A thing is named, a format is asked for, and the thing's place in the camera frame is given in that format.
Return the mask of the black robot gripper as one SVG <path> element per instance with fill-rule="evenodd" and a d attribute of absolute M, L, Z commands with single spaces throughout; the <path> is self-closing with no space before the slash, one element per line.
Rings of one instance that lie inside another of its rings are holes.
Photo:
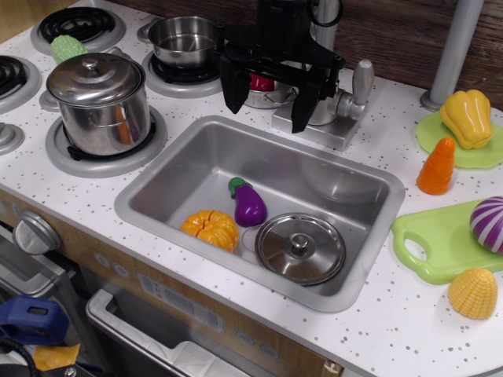
<path fill-rule="evenodd" d="M 237 114 L 248 98 L 250 74 L 299 89 L 292 133 L 305 130 L 318 103 L 336 93 L 345 60 L 310 35 L 315 1 L 259 1 L 255 24 L 217 26 L 215 59 L 227 108 Z M 329 23 L 337 25 L 344 13 Z"/>

